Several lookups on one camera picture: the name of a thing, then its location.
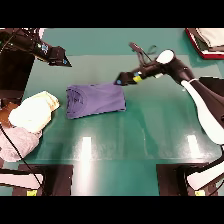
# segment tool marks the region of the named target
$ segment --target teal tabletop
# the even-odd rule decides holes
[[[60,107],[26,161],[73,164],[72,195],[159,195],[156,164],[207,162],[221,155],[203,132],[191,97],[169,76],[123,87],[125,112],[66,118],[67,86],[113,82],[138,66],[129,42],[146,51],[156,45],[152,58],[172,49],[196,77],[224,77],[223,61],[202,60],[183,28],[46,29],[43,40],[65,48],[72,68],[38,60],[33,65],[24,99],[46,90]],[[0,195],[11,192],[0,188]]]

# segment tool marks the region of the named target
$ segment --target t-shirt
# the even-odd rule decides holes
[[[71,85],[67,87],[67,118],[125,111],[123,89],[113,83]]]

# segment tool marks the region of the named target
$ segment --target yellow sticker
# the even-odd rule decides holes
[[[138,76],[135,76],[133,79],[134,79],[135,82],[142,81],[142,78],[139,75]]]
[[[204,190],[195,191],[194,193],[195,193],[196,196],[205,196],[205,191]]]
[[[27,191],[27,196],[37,196],[37,190]]]

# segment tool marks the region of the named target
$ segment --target pile of clothes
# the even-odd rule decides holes
[[[185,28],[203,59],[224,59],[224,28]]]
[[[44,91],[27,98],[20,106],[10,103],[0,110],[0,122],[4,131],[23,158],[39,144],[43,128],[58,107],[58,99]],[[0,157],[7,162],[20,160],[3,133],[0,133]]]

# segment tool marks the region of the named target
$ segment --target cream cloth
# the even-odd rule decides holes
[[[49,123],[51,112],[58,107],[58,99],[44,91],[25,99],[19,107],[12,110],[9,121],[28,132],[38,133]]]
[[[224,28],[196,28],[209,47],[224,45]]]

